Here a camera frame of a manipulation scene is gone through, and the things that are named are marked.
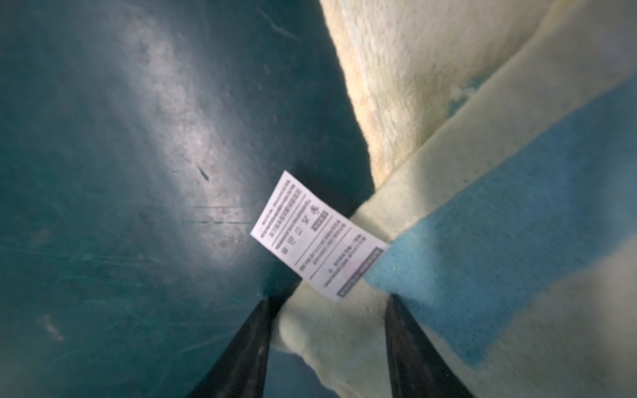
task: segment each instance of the towel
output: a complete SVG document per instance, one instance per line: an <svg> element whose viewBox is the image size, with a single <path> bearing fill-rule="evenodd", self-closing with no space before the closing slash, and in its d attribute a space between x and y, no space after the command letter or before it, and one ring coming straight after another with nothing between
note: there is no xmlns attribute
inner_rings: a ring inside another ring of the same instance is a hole
<svg viewBox="0 0 637 398"><path fill-rule="evenodd" d="M339 303L302 284L274 339L340 396L391 396L389 293L477 397L637 396L637 3L538 14L501 66L459 81L463 101L440 85L447 97L431 101L446 101L447 120L430 125L412 108L426 100L396 103L402 89L355 92L345 57L360 54L338 49L326 11L379 185L352 220L392 246ZM396 44L369 34L381 37L362 31L368 58ZM385 95L389 108L371 99ZM370 127L365 106L408 111Z"/></svg>

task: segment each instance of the green surface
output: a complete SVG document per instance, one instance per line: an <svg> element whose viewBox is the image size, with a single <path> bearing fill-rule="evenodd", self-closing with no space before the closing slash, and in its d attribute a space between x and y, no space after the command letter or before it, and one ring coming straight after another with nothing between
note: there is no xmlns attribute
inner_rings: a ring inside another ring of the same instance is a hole
<svg viewBox="0 0 637 398"><path fill-rule="evenodd" d="M320 6L2 4L2 396L186 394L297 281L248 235L282 171L346 215L372 193ZM272 352L288 396L331 393Z"/></svg>

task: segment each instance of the white tag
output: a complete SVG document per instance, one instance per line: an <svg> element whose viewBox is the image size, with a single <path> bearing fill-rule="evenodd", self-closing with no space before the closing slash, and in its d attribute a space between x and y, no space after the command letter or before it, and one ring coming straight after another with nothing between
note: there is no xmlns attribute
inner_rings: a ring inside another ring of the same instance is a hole
<svg viewBox="0 0 637 398"><path fill-rule="evenodd" d="M345 297L389 247L326 205L287 171L250 235L333 300Z"/></svg>

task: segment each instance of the teal table surface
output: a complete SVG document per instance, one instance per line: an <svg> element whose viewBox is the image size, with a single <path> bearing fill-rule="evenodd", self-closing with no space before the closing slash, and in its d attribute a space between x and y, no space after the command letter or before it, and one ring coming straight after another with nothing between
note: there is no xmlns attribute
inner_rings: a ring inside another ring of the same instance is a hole
<svg viewBox="0 0 637 398"><path fill-rule="evenodd" d="M320 5L0 5L0 395L181 397L297 276L250 236L282 171L373 185ZM266 397L334 397L271 352Z"/></svg>

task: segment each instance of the scratched table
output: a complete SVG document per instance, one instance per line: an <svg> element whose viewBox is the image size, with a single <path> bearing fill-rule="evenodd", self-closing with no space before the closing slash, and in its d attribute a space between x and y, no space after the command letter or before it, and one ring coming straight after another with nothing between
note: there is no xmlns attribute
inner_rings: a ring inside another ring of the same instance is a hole
<svg viewBox="0 0 637 398"><path fill-rule="evenodd" d="M297 281L249 236L282 171L371 194L320 6L0 8L1 395L183 396ZM266 397L333 394L271 352Z"/></svg>

